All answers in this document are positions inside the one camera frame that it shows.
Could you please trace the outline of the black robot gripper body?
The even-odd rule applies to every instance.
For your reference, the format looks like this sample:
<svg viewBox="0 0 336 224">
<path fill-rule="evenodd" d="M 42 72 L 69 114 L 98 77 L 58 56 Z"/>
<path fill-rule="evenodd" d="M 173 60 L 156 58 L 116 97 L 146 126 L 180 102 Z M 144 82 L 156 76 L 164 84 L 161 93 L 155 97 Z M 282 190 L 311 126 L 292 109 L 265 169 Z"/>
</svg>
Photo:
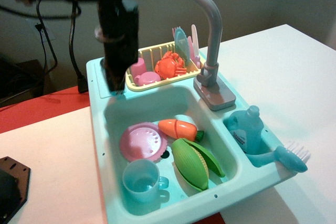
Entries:
<svg viewBox="0 0 336 224">
<path fill-rule="evenodd" d="M 138 61 L 139 6 L 134 0 L 98 0 L 106 70 L 123 77 Z"/>
</svg>

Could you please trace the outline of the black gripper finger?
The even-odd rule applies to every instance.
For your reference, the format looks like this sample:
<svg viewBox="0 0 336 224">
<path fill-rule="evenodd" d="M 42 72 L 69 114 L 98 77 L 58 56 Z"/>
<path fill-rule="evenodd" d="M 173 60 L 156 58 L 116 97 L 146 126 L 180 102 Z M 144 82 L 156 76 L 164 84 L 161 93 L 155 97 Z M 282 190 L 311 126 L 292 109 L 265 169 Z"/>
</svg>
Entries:
<svg viewBox="0 0 336 224">
<path fill-rule="evenodd" d="M 122 78 L 120 78 L 120 80 L 118 81 L 117 92 L 118 93 L 124 92 L 124 88 L 125 88 L 125 76 L 123 76 Z"/>
<path fill-rule="evenodd" d="M 110 75 L 106 75 L 106 83 L 110 92 L 117 92 L 119 90 L 118 85 L 115 85 L 113 78 Z"/>
</svg>

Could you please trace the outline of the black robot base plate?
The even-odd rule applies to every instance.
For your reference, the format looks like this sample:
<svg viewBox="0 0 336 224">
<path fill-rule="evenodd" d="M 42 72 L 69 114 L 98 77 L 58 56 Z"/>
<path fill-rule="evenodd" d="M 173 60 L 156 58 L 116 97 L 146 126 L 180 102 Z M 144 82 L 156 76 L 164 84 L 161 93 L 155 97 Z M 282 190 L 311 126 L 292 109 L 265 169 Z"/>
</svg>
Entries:
<svg viewBox="0 0 336 224">
<path fill-rule="evenodd" d="M 30 172 L 9 156 L 1 158 L 1 223 L 9 223 L 27 201 Z"/>
</svg>

